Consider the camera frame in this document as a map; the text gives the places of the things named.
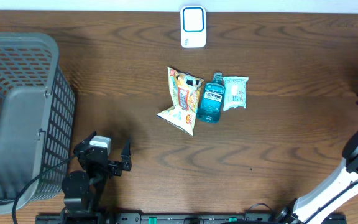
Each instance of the white wall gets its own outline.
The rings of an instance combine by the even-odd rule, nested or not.
[[[189,4],[209,12],[358,13],[358,0],[0,0],[0,9],[178,12]]]

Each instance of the chip bag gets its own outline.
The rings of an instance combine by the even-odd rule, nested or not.
[[[200,87],[203,81],[201,78],[168,68],[169,92],[173,106],[157,116],[193,136]]]

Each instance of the cable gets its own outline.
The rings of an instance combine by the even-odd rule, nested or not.
[[[314,212],[305,222],[304,224],[308,224],[315,216],[317,216],[321,211],[326,209],[330,204],[335,202],[340,196],[344,195],[348,190],[352,189],[354,186],[358,184],[358,181],[351,183],[349,186],[347,186],[343,191],[341,191],[339,194],[337,194],[335,197],[333,197],[331,200],[329,200],[325,205],[318,208],[317,211]]]
[[[12,208],[12,219],[13,219],[13,223],[14,224],[18,224],[17,223],[17,218],[16,218],[16,207],[17,207],[17,203],[19,203],[19,199],[20,197],[24,194],[24,192],[36,181],[38,180],[41,176],[43,176],[44,174],[46,174],[47,172],[56,169],[57,167],[60,167],[61,165],[64,165],[68,162],[70,162],[72,159],[74,159],[77,156],[77,154],[72,155],[71,157],[69,157],[68,159],[64,160],[63,162],[43,171],[41,174],[39,174],[37,177],[34,177],[29,183],[27,183],[23,189],[19,192],[19,194],[16,196],[15,198],[15,202],[13,203],[13,208]]]
[[[255,205],[249,207],[247,210],[246,210],[246,213],[244,214],[244,219],[247,220],[247,212],[255,207],[258,207],[258,206],[265,206],[267,207],[268,209],[270,209],[270,211],[272,213],[274,213],[273,209],[271,209],[268,205],[266,205],[265,203],[256,203]]]

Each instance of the packaged item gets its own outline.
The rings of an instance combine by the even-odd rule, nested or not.
[[[246,85],[248,77],[224,77],[223,80],[226,89],[223,111],[239,106],[247,108]]]
[[[212,82],[205,85],[204,97],[197,112],[198,119],[209,123],[217,123],[219,121],[224,95],[222,80],[223,74],[215,72]]]
[[[193,136],[200,87],[203,81],[203,79],[168,68],[169,92],[173,106],[157,116]]]

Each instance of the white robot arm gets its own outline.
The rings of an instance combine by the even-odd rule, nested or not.
[[[339,167],[317,188],[294,200],[276,217],[288,224],[321,224],[333,211],[358,194],[358,132],[347,142]]]

